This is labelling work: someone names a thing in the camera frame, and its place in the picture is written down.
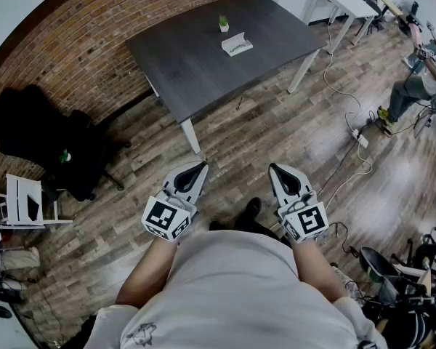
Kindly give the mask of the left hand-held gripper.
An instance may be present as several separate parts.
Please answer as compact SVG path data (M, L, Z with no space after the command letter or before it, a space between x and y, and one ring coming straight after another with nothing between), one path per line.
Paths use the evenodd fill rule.
M145 230L166 241L176 241L197 213L194 204L203 191L208 171L205 161L192 161L173 168L162 184L167 190L148 199L141 219Z

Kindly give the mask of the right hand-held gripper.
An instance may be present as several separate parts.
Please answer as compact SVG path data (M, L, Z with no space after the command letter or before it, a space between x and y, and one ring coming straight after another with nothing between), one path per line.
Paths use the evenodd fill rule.
M316 238L328 229L325 207L318 201L316 192L303 172L289 165L271 163L269 175L273 194L280 207L280 224L291 240L301 243Z

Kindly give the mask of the white box with contents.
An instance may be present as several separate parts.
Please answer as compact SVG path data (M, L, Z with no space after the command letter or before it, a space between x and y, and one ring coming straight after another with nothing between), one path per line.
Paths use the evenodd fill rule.
M229 38L229 39L226 39L226 40L224 40L222 43L221 43L221 47L222 47L222 49L230 56L230 57L234 57L234 56L236 56L236 55L239 55L239 54L236 54L236 55L233 55L233 56L231 56L230 55L230 50L232 49L232 48L234 48L234 47L236 47L236 46L238 46L239 44L248 44L248 45L252 45L252 48L253 48L253 44L249 41L249 40L247 40L247 39L245 39L245 33L244 32L242 32L242 33L239 33L239 34L237 34L237 35L235 35L235 36L233 36L233 37L231 37L231 38Z

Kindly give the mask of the person's right forearm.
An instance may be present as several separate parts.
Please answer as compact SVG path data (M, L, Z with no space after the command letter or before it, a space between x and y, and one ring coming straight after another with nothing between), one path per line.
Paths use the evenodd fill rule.
M341 279L313 239L301 243L290 240L290 245L302 282L317 289L329 302L348 296Z

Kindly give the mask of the person's left forearm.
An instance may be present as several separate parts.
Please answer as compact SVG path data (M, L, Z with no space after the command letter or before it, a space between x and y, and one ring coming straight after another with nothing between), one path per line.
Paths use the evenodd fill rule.
M121 287L117 305L142 308L151 298L160 293L166 285L178 241L169 242L155 238Z

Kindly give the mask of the person's black shoe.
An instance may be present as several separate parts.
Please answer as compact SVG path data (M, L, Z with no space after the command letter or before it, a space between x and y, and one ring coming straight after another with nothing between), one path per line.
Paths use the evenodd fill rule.
M252 198L235 221L235 228L248 229L258 226L257 217L261 209L262 200L259 197Z

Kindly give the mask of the person's white t-shirt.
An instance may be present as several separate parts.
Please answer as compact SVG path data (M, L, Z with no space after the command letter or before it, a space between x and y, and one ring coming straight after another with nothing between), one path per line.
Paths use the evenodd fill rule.
M291 247L213 230L178 243L163 290L142 308L98 311L84 349L388 349L349 295L302 282Z

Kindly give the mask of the dark grey table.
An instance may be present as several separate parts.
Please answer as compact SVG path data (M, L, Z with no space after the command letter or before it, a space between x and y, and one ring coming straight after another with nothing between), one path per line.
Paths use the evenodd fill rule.
M222 33L219 16L229 21ZM230 57L221 43L239 33L253 48ZM301 59L293 92L320 49L311 29L272 0L218 0L164 20L126 41L155 94L169 109L194 153L200 153L192 119Z

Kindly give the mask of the black office chair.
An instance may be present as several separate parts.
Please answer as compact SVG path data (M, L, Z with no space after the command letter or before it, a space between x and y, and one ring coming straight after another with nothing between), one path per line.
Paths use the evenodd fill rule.
M0 94L0 152L39 165L54 189L78 201L93 200L102 177L124 189L106 166L128 145L109 140L82 111L61 114L34 84Z

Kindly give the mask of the white shelf unit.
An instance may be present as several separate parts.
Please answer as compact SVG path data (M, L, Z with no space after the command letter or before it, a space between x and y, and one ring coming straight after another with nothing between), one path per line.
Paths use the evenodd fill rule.
M0 230L41 230L48 225L69 225L72 220L60 219L57 202L53 201L54 217L44 219L43 188L40 181L7 174L7 192L0 194Z

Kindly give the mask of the beige cloth bag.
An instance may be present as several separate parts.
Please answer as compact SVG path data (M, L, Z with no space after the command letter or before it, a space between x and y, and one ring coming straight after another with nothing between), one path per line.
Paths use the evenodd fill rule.
M41 265L39 251L36 247L12 249L1 253L0 271L37 268Z

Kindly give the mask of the white side table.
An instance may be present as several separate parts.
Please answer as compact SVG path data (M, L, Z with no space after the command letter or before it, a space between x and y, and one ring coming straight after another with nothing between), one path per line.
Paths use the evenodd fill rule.
M313 12L319 0L310 0L308 8L306 9L302 21L308 25L312 19ZM364 0L328 0L334 6L334 12L344 12L347 14L347 21L344 23L342 29L338 33L338 36L334 41L332 41L327 47L326 51L330 55L333 54L334 50L339 45L340 41L344 38L346 32L349 30L350 26L356 19L365 18L366 23L359 33L354 37L352 44L355 46L362 35L366 32L368 26L372 23L375 16L378 13L371 8Z

